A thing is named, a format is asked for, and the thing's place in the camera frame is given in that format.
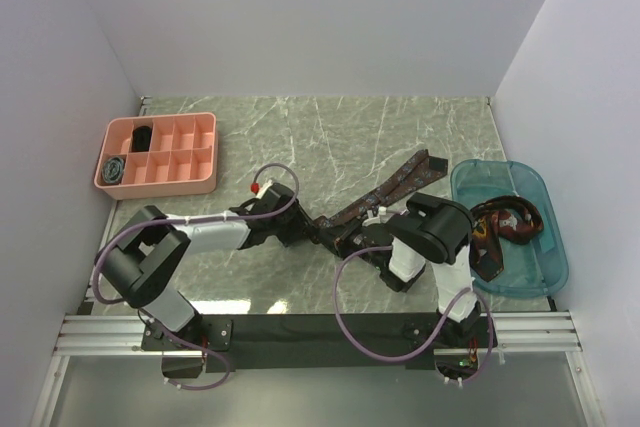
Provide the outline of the brown blue floral tie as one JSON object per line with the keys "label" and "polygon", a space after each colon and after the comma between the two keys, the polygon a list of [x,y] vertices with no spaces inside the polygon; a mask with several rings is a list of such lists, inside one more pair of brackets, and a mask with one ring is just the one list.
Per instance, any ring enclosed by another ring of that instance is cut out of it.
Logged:
{"label": "brown blue floral tie", "polygon": [[339,227],[369,211],[390,207],[408,195],[444,178],[448,173],[448,166],[447,159],[432,156],[427,149],[420,149],[382,184],[333,216],[316,218],[314,225],[320,229]]}

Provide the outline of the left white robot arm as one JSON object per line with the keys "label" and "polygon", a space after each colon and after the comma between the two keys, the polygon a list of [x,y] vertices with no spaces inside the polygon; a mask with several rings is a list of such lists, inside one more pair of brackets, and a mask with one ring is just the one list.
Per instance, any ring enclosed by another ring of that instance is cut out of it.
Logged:
{"label": "left white robot arm", "polygon": [[95,275],[120,295],[119,301],[165,327],[176,347],[202,345],[202,316],[170,286],[185,256],[243,250],[274,236],[284,246],[310,240],[316,226],[294,191],[275,182],[243,204],[210,216],[166,215],[151,205],[139,211],[96,258]]}

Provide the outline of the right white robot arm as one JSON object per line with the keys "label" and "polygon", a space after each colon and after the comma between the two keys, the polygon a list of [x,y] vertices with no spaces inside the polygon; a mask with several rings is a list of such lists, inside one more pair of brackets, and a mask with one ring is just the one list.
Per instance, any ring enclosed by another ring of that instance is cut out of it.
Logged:
{"label": "right white robot arm", "polygon": [[355,258],[380,253],[379,273],[404,288],[431,267],[438,337],[447,345],[465,345],[474,336],[481,314],[469,261],[473,224],[471,212],[462,204],[415,193],[407,200],[405,212],[378,215],[365,222],[382,239],[345,255],[336,274]]}

